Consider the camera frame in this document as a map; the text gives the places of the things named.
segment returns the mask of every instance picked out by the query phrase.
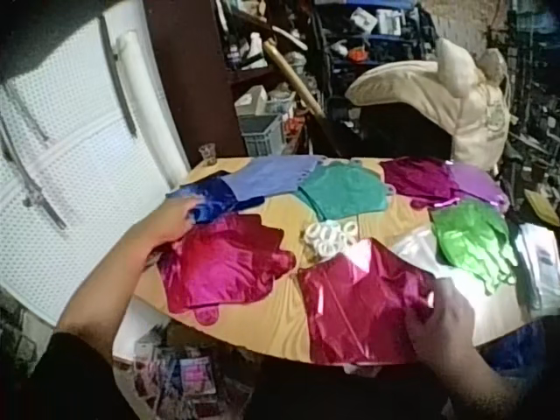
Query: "person's right hand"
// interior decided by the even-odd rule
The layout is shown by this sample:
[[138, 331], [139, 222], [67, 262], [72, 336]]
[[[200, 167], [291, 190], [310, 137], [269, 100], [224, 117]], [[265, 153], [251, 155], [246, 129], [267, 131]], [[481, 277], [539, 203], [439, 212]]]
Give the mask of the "person's right hand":
[[474, 310], [449, 278], [434, 284], [434, 312], [423, 323], [407, 311], [406, 327], [418, 359], [437, 375], [461, 375], [472, 357]]

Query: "dark sleeve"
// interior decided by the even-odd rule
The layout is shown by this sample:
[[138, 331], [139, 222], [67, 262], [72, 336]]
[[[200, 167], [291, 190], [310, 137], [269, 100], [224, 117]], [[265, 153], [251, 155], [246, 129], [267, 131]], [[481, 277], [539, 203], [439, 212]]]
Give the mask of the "dark sleeve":
[[20, 391], [19, 418], [137, 418], [112, 367], [78, 337], [57, 332]]

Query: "plastic crate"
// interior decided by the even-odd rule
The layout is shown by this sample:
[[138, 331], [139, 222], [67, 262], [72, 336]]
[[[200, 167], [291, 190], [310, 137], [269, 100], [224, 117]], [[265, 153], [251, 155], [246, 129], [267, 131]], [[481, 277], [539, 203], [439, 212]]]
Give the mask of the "plastic crate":
[[239, 117], [239, 128], [249, 156], [282, 153], [285, 141], [280, 114], [242, 115]]

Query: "wooden table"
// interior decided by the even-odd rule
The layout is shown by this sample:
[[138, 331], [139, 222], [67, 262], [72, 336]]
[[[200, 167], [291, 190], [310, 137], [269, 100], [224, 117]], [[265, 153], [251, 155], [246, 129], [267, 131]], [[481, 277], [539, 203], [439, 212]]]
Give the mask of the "wooden table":
[[[361, 161], [366, 168], [382, 175], [379, 159], [364, 158]], [[239, 157], [219, 159], [218, 164], [211, 167], [199, 165], [190, 172], [187, 181], [196, 181], [219, 170], [238, 171], [248, 162], [248, 157]], [[222, 305], [218, 322], [203, 326], [196, 322], [190, 312], [170, 314], [167, 311], [164, 287], [155, 267], [143, 274], [135, 294], [158, 311], [216, 339], [261, 354], [309, 362], [307, 319], [294, 273], [299, 267], [311, 265], [304, 255], [300, 235], [310, 223], [316, 221], [316, 217], [308, 206], [291, 194], [267, 199], [262, 206], [246, 213], [260, 214], [263, 225], [281, 228], [284, 231], [281, 248], [292, 251], [297, 257], [297, 267], [276, 280], [274, 290], [264, 300], [248, 305]], [[428, 212], [413, 210], [410, 199], [403, 196], [393, 197], [388, 210], [383, 213], [364, 213], [348, 220], [358, 222], [361, 239], [374, 237], [388, 247], [408, 232], [430, 224]], [[491, 297], [485, 297], [482, 293], [481, 296], [468, 298], [476, 311], [476, 345], [499, 338], [524, 324], [512, 286], [500, 287]]]

